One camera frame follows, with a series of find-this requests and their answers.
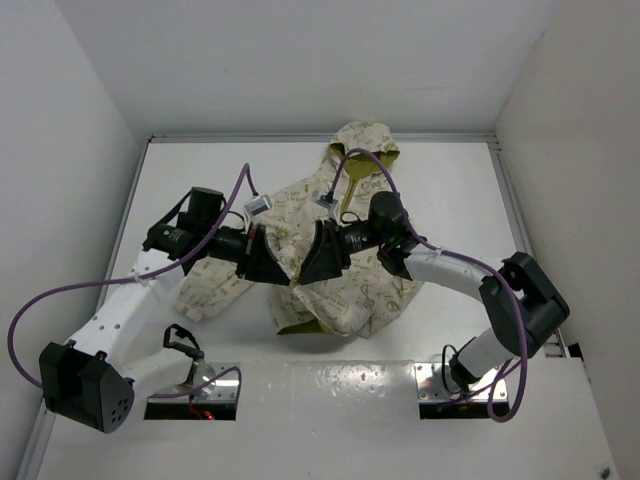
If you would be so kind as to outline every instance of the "table surface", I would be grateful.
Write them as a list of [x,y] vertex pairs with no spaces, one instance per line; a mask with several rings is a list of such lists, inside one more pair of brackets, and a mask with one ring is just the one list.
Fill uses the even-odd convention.
[[[228,192],[249,162],[256,187],[274,192],[312,174],[325,147],[320,142],[152,143],[113,275],[126,274],[148,226],[192,186]],[[420,233],[475,256],[514,251],[485,143],[401,143],[400,150],[393,175]],[[244,189],[240,200],[249,197]],[[610,464],[588,382],[572,360],[534,362],[529,389],[534,392],[507,425],[419,420],[411,361],[432,360],[443,344],[462,345],[483,331],[486,314],[474,300],[425,285],[402,316],[371,339],[282,337],[275,335],[269,315],[269,288],[254,286],[221,315],[198,324],[171,310],[175,291],[131,349],[129,359],[136,360],[159,349],[167,325],[191,329],[209,361],[242,364],[238,421],[143,422],[136,418],[138,410],[118,432],[105,436],[58,418],[38,478],[84,478],[89,471],[94,479],[186,473],[389,478],[399,472],[401,478],[597,478],[598,466]],[[354,380],[362,373],[368,383]],[[579,434],[572,430],[578,425]]]

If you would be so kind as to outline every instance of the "cloth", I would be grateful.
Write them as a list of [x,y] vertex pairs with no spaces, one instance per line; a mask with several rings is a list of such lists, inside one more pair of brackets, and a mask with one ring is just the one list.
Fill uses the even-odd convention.
[[[355,147],[378,153],[389,167],[400,153],[385,125],[350,123],[334,135],[320,168],[270,195],[273,207],[256,217],[267,227],[269,246],[289,278],[295,278],[311,248],[315,220],[327,218],[327,210],[312,199],[314,190],[328,191],[342,156]],[[342,198],[341,212],[365,219],[372,195],[383,190],[389,190],[389,185],[377,165],[357,155],[347,161],[334,198]],[[399,317],[421,286],[387,273],[374,250],[352,255],[351,262],[340,278],[304,286],[274,285],[269,309],[277,332],[369,337]],[[234,272],[235,265],[229,262],[213,258],[198,261],[185,279],[174,309],[194,321],[214,317],[252,285]]]

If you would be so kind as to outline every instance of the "folded fabric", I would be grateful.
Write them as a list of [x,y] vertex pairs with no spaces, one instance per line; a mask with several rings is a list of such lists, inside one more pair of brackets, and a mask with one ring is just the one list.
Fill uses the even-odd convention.
[[[270,195],[272,209],[256,217],[267,227],[269,246],[283,270],[294,278],[306,257],[315,233],[316,219],[327,210],[312,199],[314,190],[327,191],[344,153],[361,147],[377,153],[388,167],[399,150],[389,128],[379,123],[353,122],[338,131],[320,164],[310,177]],[[377,165],[363,155],[350,158],[340,176],[335,198],[342,198],[340,212],[366,218],[374,193],[389,190]],[[395,320],[418,292],[421,284],[387,273],[375,250],[351,256],[351,267],[340,278],[310,285],[274,285],[269,309],[279,334],[331,332],[369,337]],[[195,321],[214,317],[252,283],[235,276],[235,265],[205,258],[185,279],[174,309]]]

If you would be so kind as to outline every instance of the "wall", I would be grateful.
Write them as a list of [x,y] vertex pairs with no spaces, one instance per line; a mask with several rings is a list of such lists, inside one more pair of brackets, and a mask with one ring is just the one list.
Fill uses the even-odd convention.
[[[51,0],[0,8],[0,335],[31,297],[104,277],[137,145]],[[18,331],[18,354],[37,374],[38,353],[64,341],[97,291],[44,302]],[[0,349],[0,478],[14,478],[39,392]]]
[[555,0],[56,2],[145,138],[493,131]]
[[637,0],[561,0],[497,125],[625,479],[640,478],[638,32]]

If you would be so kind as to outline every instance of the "patterned fabric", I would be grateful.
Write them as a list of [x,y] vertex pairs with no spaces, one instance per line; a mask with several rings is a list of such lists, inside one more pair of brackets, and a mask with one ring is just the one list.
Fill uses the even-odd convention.
[[[269,246],[290,278],[295,278],[311,248],[315,220],[327,218],[326,209],[316,205],[311,195],[318,188],[328,190],[342,154],[354,147],[379,152],[387,165],[399,155],[385,125],[350,123],[335,134],[316,173],[270,195],[273,208],[256,217],[267,227]],[[366,218],[371,196],[383,190],[389,190],[389,185],[375,164],[356,156],[350,168],[343,170],[335,198],[344,199],[341,211]],[[374,250],[352,255],[351,262],[340,278],[304,286],[274,285],[269,309],[278,333],[324,331],[369,337],[398,318],[421,286],[387,273]],[[174,309],[194,321],[214,317],[252,285],[234,272],[235,265],[229,262],[200,260],[189,272]]]

